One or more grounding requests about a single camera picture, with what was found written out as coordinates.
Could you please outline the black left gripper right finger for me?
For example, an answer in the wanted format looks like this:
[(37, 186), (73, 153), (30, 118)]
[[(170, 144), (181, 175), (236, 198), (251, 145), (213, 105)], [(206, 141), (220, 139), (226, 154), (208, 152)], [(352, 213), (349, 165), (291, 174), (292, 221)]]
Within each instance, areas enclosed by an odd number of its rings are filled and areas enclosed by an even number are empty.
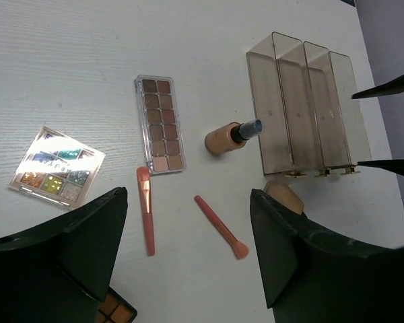
[(250, 220), (276, 322), (404, 322), (404, 247), (341, 235), (262, 190), (251, 192)]

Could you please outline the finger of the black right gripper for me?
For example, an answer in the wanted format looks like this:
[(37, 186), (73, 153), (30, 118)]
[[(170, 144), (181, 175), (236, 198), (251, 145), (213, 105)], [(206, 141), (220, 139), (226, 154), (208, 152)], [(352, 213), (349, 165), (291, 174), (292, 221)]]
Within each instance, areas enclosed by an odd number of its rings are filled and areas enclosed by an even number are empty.
[(404, 159), (359, 161), (358, 166), (380, 168), (404, 176)]
[(404, 92), (404, 75), (395, 78), (392, 81), (378, 85), (371, 89), (367, 89), (351, 96), (352, 99), (363, 98), (376, 98), (381, 96), (389, 96), (394, 94), (400, 94)]

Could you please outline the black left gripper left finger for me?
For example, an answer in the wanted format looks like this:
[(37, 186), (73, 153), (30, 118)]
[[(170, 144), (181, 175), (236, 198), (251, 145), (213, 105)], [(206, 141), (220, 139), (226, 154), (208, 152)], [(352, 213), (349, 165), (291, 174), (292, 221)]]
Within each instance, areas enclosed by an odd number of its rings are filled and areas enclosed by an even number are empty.
[(0, 322), (94, 322), (106, 299), (127, 189), (0, 238)]

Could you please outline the long clear eyeshadow palette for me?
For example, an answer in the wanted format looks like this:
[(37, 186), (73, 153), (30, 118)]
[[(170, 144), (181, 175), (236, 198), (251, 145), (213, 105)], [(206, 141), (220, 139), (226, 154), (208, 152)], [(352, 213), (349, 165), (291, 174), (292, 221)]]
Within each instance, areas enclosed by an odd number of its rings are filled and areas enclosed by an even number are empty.
[(184, 171), (184, 148), (172, 78), (138, 75), (135, 92), (146, 166), (153, 175)]

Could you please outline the square foundation bottle black pump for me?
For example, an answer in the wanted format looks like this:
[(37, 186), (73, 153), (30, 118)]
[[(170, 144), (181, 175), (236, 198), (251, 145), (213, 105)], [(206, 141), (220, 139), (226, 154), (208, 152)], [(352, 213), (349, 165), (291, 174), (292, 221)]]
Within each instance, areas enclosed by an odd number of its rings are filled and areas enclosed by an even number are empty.
[(287, 184), (268, 181), (263, 190), (289, 210), (299, 215), (304, 214), (304, 203)]

